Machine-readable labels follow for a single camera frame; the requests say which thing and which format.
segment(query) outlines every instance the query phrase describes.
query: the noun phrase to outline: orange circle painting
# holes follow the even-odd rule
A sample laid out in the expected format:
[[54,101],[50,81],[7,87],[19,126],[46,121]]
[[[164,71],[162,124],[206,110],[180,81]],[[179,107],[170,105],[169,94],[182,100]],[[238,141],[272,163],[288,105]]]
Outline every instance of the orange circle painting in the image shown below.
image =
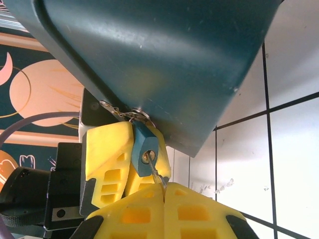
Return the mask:
[[0,191],[10,174],[17,167],[16,161],[9,154],[0,150]]
[[[25,67],[10,85],[11,103],[23,118],[56,111],[79,111],[82,93],[83,86],[57,60],[40,61]],[[71,119],[45,119],[33,124],[49,127]]]

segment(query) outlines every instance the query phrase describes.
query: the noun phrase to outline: blue padlock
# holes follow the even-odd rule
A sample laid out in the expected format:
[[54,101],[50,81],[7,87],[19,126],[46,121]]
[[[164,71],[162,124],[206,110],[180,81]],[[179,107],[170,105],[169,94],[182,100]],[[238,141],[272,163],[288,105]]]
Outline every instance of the blue padlock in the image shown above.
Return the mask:
[[159,139],[139,121],[133,121],[134,145],[131,162],[140,177],[147,177],[152,174],[149,166],[147,152],[152,158],[153,165],[156,165],[159,153]]

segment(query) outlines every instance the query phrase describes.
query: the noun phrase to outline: gray cable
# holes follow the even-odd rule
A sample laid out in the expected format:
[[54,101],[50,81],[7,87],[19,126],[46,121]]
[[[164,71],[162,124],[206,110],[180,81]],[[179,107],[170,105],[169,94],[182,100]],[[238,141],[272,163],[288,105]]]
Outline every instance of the gray cable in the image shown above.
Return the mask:
[[59,118],[59,117],[79,117],[79,112],[52,112],[52,113],[43,113],[35,116],[30,116],[25,119],[21,119],[18,122],[15,122],[11,126],[5,129],[5,131],[0,134],[0,149],[2,148],[3,143],[9,138],[9,136],[16,132],[17,130],[21,129],[22,127],[38,121],[38,120],[45,120],[50,118]]
[[[0,134],[0,149],[2,148],[3,143],[10,137],[10,135],[22,127],[38,121],[45,120],[50,118],[59,118],[59,117],[79,117],[79,112],[52,112],[52,113],[44,113],[35,116],[30,116],[25,119],[21,119],[18,122],[15,122],[8,128],[6,128],[2,134]],[[0,216],[0,239],[14,239],[12,234],[9,232],[8,228],[4,224],[2,217]]]

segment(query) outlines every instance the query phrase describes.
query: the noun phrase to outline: yellow plastic block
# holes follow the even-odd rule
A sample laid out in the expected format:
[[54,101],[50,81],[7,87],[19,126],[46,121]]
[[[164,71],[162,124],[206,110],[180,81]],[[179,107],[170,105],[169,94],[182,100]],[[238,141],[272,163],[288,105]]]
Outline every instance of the yellow plastic block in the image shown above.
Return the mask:
[[[158,129],[154,128],[153,126],[148,126],[148,128],[159,139],[159,155],[158,155],[158,159],[157,159],[157,162],[155,165],[156,170],[163,177],[170,178],[171,171],[170,171],[169,160],[168,160],[168,155],[167,155],[164,137],[163,137],[162,133]],[[126,196],[131,195],[131,194],[137,192],[138,190],[143,189],[143,188],[145,188],[153,183],[154,183],[154,180],[153,180],[152,175],[148,176],[148,177],[141,178],[137,174],[134,166],[131,164],[128,181],[127,181],[127,184],[125,187],[125,195]]]
[[159,184],[125,197],[88,218],[104,218],[94,239],[237,239],[226,220],[242,214],[177,183],[165,203]]
[[227,215],[242,214],[180,184],[169,183],[164,206],[165,239],[237,239]]
[[104,220],[94,239],[163,239],[163,200],[153,184],[89,215]]
[[86,181],[96,179],[92,204],[98,208],[119,199],[125,189],[134,144],[130,122],[108,124],[87,131]]

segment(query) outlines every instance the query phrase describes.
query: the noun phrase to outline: rectangular hole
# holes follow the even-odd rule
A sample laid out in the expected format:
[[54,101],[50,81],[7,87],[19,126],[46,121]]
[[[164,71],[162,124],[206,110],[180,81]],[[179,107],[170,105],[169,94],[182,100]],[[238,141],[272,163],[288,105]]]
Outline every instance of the rectangular hole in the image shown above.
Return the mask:
[[178,208],[180,221],[208,221],[208,211],[201,205],[182,205]]
[[147,239],[147,233],[113,233],[111,239]]
[[153,183],[141,183],[139,186],[139,190],[148,187],[149,185],[152,185]]
[[180,239],[217,239],[212,229],[181,229]]
[[104,182],[114,182],[121,180],[121,170],[113,169],[106,171],[104,174]]
[[101,202],[105,204],[111,204],[115,200],[115,194],[102,195]]
[[102,194],[116,193],[118,191],[118,184],[107,184],[102,186]]
[[125,208],[122,215],[122,223],[149,223],[151,210],[147,207]]

